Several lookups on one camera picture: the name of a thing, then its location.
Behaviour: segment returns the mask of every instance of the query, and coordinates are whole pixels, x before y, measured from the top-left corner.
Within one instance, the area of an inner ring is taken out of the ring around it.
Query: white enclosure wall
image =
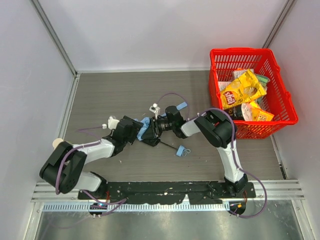
[[[319,0],[297,1],[270,48],[299,116],[298,124],[285,127],[275,139],[288,176],[301,184],[320,237],[319,10]]]
[[[209,68],[259,48],[285,0],[40,0],[78,71]]]
[[[28,0],[0,3],[0,235],[21,240],[73,77]]]

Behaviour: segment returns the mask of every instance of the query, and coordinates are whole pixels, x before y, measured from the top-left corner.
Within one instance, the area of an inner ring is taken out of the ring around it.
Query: gray tabletop
[[[65,140],[86,143],[96,138],[75,132],[80,128],[101,126],[110,115],[124,115],[141,120],[151,117],[151,104],[167,92],[183,95],[190,105],[190,116],[211,106],[208,90],[208,71],[163,71],[81,74],[76,91]],[[178,96],[163,98],[162,111],[169,105],[182,103]],[[181,111],[185,117],[187,110]],[[92,131],[106,136],[108,130]],[[96,172],[109,181],[204,181],[222,180],[224,169],[218,151],[201,134],[187,139],[164,132],[161,140],[191,153],[177,157],[174,149],[165,145],[148,146],[136,140],[112,158],[87,164],[85,171]],[[282,174],[270,138],[239,139],[237,150],[242,167],[262,180],[280,180]]]

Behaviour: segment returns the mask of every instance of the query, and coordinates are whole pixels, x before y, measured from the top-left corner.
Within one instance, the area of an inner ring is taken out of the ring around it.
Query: red basket
[[[270,49],[227,48],[212,49],[209,90],[212,106],[223,109],[218,80],[231,82],[232,72],[237,68],[254,69],[254,73],[267,76],[267,95],[263,97],[261,108],[274,114],[272,121],[235,120],[238,139],[264,139],[287,125],[298,122],[298,116],[280,76],[280,67]]]

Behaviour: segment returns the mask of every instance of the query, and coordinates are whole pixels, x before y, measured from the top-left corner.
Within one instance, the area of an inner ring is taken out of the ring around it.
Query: gray floor
[[[82,74],[75,95],[65,139],[73,144],[96,139],[75,132],[80,128],[100,126],[110,115],[118,119],[127,115],[141,120],[152,116],[151,104],[167,92],[183,95],[190,104],[190,116],[211,106],[208,91],[209,72],[123,72]],[[164,109],[180,104],[177,96],[167,96],[160,102]],[[107,130],[93,131],[100,137]],[[224,169],[218,151],[198,133],[187,139],[178,139],[165,132],[162,140],[191,150],[186,157],[175,156],[167,146],[148,146],[136,141],[119,155],[87,164],[85,171],[94,171],[109,181],[204,181],[222,180]],[[262,180],[280,180],[282,174],[270,138],[238,140],[238,154],[243,168]]]
[[[246,215],[263,201],[249,201]],[[226,211],[129,212],[88,218],[87,212],[43,212],[36,240],[303,240],[290,200],[268,201],[252,219]]]

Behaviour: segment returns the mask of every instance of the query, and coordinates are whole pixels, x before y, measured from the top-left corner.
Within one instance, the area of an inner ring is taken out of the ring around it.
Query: white clip
[[[116,129],[116,127],[117,127],[117,125],[118,125],[119,122],[120,122],[120,121],[119,121],[118,119],[116,119],[115,116],[110,116],[110,117],[108,118],[108,125],[107,125],[107,127],[108,127],[110,130]]]
[[[154,113],[155,119],[158,119],[158,115],[160,113],[160,107],[158,107],[158,104],[154,103],[150,106],[149,111]]]

